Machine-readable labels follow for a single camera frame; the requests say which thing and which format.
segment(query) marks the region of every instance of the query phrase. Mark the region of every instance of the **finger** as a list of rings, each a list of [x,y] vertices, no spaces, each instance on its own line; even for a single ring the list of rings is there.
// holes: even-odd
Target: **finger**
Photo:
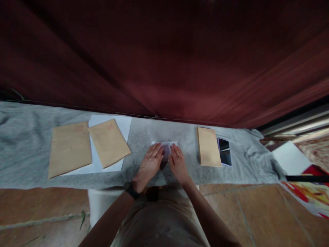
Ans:
[[[177,147],[177,148],[178,148],[178,150],[179,150],[179,153],[180,153],[181,157],[183,157],[183,156],[184,156],[184,154],[183,154],[183,152],[182,152],[181,148],[180,148],[180,147]]]
[[[160,159],[161,155],[163,152],[163,146],[160,148],[160,150],[158,151],[157,155],[155,156],[156,159]]]
[[[180,157],[181,154],[179,153],[178,147],[175,144],[173,144],[173,147],[174,147],[174,150],[175,150],[177,156]]]
[[[158,162],[158,168],[160,167],[160,164],[161,164],[161,161],[163,159],[163,155],[161,155],[160,159],[159,159],[159,162]]]
[[[145,157],[148,157],[152,154],[155,146],[157,145],[157,143],[153,144],[152,146],[150,146],[150,148],[148,149],[147,153],[145,154]]]
[[[170,164],[170,167],[172,167],[172,166],[175,165],[174,159],[172,158],[172,155],[171,154],[169,155],[169,164]]]
[[[170,146],[170,151],[171,151],[172,157],[176,159],[177,158],[177,154],[176,154],[173,146]]]
[[[155,157],[158,154],[160,148],[161,148],[161,143],[159,142],[155,145],[150,157]]]

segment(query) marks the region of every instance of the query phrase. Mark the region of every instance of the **hand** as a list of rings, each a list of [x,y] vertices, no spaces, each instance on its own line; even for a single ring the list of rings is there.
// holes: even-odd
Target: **hand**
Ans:
[[[169,164],[171,171],[177,178],[178,182],[183,185],[188,182],[190,178],[186,169],[183,152],[175,144],[170,147],[170,150],[171,155],[169,156]]]
[[[159,142],[152,145],[145,154],[138,173],[131,181],[134,190],[136,190],[138,193],[142,192],[148,182],[159,170],[163,158],[162,152],[163,147],[161,147],[161,143]]]

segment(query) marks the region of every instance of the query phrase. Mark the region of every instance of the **wrist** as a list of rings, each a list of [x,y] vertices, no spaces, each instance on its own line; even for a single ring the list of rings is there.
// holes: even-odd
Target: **wrist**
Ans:
[[[190,176],[187,176],[183,181],[179,181],[179,182],[183,188],[187,187],[191,184],[194,184],[194,182]]]
[[[137,193],[141,193],[148,182],[145,182],[138,174],[131,180],[131,185]]]

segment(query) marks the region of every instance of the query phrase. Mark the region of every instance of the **person's left hand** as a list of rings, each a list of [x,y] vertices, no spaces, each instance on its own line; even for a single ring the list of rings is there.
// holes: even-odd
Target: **person's left hand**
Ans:
[[[160,142],[152,145],[147,151],[138,173],[132,180],[132,185],[138,193],[142,192],[159,170],[163,158],[162,152],[163,147]]]

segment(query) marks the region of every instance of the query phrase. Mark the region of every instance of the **red stamp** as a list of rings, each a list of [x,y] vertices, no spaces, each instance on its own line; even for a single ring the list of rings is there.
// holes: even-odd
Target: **red stamp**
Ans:
[[[83,125],[77,125],[75,127],[75,132],[82,132],[83,131]]]
[[[109,130],[114,129],[113,124],[108,125],[107,128],[108,128]]]

